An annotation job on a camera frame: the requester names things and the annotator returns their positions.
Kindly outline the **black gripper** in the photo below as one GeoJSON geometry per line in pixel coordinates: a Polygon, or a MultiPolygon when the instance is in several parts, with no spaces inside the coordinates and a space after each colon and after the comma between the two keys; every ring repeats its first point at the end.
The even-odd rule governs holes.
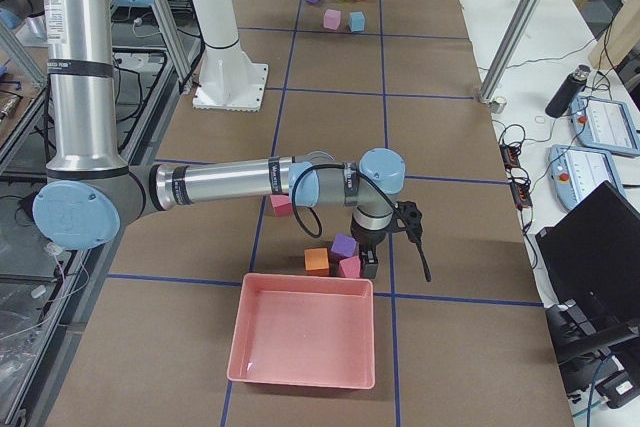
{"type": "Polygon", "coordinates": [[[360,261],[360,277],[375,279],[379,267],[376,246],[373,244],[361,244],[358,248],[358,257],[360,261]]]}

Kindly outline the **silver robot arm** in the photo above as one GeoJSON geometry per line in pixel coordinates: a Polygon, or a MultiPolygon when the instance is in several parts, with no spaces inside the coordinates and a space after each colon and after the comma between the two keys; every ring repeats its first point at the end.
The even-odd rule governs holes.
{"type": "Polygon", "coordinates": [[[56,152],[32,212],[46,238],[87,250],[110,242],[143,216],[179,205],[283,194],[295,207],[352,209],[351,233],[366,278],[376,275],[376,248],[388,233],[408,233],[418,241],[410,208],[398,200],[405,164],[389,149],[345,163],[313,152],[200,166],[128,164],[117,144],[111,29],[117,0],[43,1],[49,53],[45,108],[54,118],[56,152]]]}

